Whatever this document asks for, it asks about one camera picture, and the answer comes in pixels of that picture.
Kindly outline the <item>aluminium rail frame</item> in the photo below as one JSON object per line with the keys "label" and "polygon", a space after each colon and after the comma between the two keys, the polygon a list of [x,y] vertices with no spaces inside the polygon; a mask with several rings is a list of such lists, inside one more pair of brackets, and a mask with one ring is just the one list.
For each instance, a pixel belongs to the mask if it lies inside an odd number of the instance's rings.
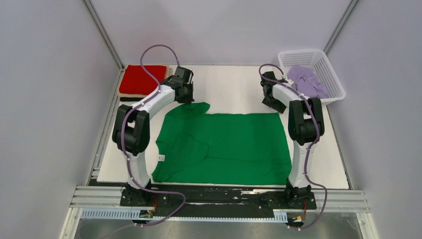
{"label": "aluminium rail frame", "polygon": [[[141,210],[151,207],[123,207],[120,205],[121,192],[118,187],[78,186],[75,189],[70,208],[86,211],[105,212],[106,219],[133,219]],[[359,228],[365,239],[378,239],[373,217],[361,190],[328,190],[325,213],[355,213]]]}

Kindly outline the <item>white plastic basket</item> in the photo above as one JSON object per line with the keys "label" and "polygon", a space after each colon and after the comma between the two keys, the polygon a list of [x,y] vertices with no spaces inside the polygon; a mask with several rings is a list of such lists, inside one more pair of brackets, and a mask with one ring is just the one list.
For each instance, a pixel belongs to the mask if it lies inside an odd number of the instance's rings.
{"label": "white plastic basket", "polygon": [[285,74],[293,66],[312,68],[318,81],[327,89],[328,97],[321,100],[323,105],[343,100],[346,92],[326,54],[319,49],[287,50],[278,53],[280,68]]}

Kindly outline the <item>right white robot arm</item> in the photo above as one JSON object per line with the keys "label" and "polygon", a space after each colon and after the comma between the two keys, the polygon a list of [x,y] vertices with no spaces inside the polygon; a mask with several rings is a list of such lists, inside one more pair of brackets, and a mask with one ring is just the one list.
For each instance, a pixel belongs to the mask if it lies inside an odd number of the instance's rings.
{"label": "right white robot arm", "polygon": [[322,106],[319,98],[308,98],[297,92],[274,72],[260,75],[263,104],[283,113],[288,109],[288,133],[294,143],[292,169],[282,201],[290,208],[300,208],[314,200],[308,165],[319,138],[324,134]]}

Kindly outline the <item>folded black t shirt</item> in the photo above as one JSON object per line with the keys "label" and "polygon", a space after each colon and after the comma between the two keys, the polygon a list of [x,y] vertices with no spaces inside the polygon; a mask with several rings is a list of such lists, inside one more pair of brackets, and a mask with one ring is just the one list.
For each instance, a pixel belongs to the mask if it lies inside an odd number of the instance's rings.
{"label": "folded black t shirt", "polygon": [[121,102],[137,102],[142,100],[143,98],[137,98],[137,97],[120,97],[119,100]]}

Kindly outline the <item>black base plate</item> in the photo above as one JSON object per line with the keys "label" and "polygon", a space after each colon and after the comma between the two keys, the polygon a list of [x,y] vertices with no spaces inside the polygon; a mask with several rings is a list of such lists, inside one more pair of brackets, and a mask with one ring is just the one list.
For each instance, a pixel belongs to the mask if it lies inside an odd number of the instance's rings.
{"label": "black base plate", "polygon": [[162,217],[175,212],[176,217],[266,219],[274,217],[274,210],[300,213],[317,208],[315,198],[303,207],[288,207],[282,201],[283,188],[271,191],[253,187],[151,184],[151,189],[155,194],[151,202],[142,207],[151,207],[153,215]]}

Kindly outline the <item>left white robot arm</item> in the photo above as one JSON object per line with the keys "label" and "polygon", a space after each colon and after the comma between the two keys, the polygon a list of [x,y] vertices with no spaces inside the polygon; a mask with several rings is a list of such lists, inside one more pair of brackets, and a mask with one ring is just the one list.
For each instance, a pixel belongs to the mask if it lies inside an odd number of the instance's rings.
{"label": "left white robot arm", "polygon": [[150,121],[165,106],[173,102],[193,102],[191,69],[178,66],[175,73],[144,99],[117,109],[112,140],[122,152],[128,171],[128,181],[122,193],[122,206],[146,206],[155,191],[146,169],[146,149],[150,142]]}

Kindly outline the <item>green t shirt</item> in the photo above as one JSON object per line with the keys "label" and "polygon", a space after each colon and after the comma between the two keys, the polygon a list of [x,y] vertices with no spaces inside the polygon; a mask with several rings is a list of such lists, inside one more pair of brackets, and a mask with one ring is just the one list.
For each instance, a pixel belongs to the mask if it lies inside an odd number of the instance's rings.
{"label": "green t shirt", "polygon": [[284,185],[292,169],[277,113],[210,114],[208,103],[166,113],[156,140],[157,183]]}

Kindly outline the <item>purple t shirt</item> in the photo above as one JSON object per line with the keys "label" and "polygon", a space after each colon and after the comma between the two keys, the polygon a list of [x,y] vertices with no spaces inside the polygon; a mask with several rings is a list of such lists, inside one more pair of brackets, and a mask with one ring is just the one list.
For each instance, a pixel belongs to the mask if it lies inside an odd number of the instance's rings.
{"label": "purple t shirt", "polygon": [[287,73],[288,79],[293,81],[292,86],[310,98],[327,99],[328,92],[324,84],[319,82],[319,77],[313,68],[293,66]]}

